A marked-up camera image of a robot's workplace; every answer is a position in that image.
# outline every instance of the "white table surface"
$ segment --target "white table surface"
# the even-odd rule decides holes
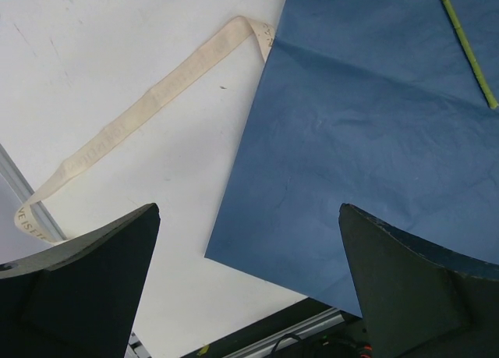
[[[0,143],[33,188],[236,15],[284,0],[0,0]],[[177,357],[303,296],[203,258],[262,70],[245,43],[45,201],[74,237],[156,202],[134,331]]]

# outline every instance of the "yellow-green stick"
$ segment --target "yellow-green stick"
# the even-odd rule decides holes
[[[475,74],[476,81],[478,81],[478,84],[480,85],[480,88],[482,89],[483,95],[485,96],[485,99],[487,100],[489,107],[496,108],[498,106],[497,100],[494,96],[494,93],[492,93],[492,90],[490,89],[489,84],[487,83],[487,80],[485,79],[485,76],[483,75],[483,72],[482,72],[482,69],[480,68],[480,65],[476,61],[475,54],[473,53],[473,50],[471,49],[471,45],[468,42],[468,38],[466,37],[465,31],[461,27],[461,23],[459,22],[458,15],[455,13],[455,10],[454,10],[454,7],[452,7],[451,1],[450,0],[441,0],[441,1],[444,4],[445,10],[447,11],[449,18],[451,19],[452,25],[454,26],[454,29],[455,29],[455,33],[458,35],[459,42],[461,43],[462,49],[466,53],[466,58],[468,58],[469,64],[471,65],[471,69],[473,70],[473,73]]]

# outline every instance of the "blue paper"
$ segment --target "blue paper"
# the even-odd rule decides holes
[[[497,0],[452,2],[499,94]],[[287,0],[206,256],[360,315],[341,203],[499,264],[499,115],[440,0]]]

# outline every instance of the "cream ribbon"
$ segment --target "cream ribbon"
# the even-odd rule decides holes
[[[52,236],[35,218],[31,206],[49,198],[67,182],[97,163],[127,136],[139,129],[177,95],[187,89],[209,69],[236,49],[251,34],[255,34],[264,61],[274,41],[274,28],[246,17],[238,16],[227,23],[208,42],[191,54],[180,66],[149,89],[141,99],[106,125],[75,154],[65,159],[52,175],[16,212],[16,226],[21,231],[54,242]]]

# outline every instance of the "black wire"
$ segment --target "black wire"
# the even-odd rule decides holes
[[[339,345],[344,345],[348,346],[349,348],[353,349],[354,351],[357,351],[359,348],[359,344],[357,344],[355,341],[353,341],[350,338],[347,337],[333,337],[328,340],[329,342],[333,342]]]
[[[272,351],[271,351],[271,358],[276,357],[275,353],[278,351],[279,344],[286,339],[293,339],[293,340],[296,340],[297,342],[300,342],[301,344],[303,344],[303,339],[301,337],[299,337],[298,335],[295,335],[294,333],[286,333],[275,343],[274,348],[272,348]],[[305,358],[305,349],[303,348],[303,346],[302,346],[302,358]]]

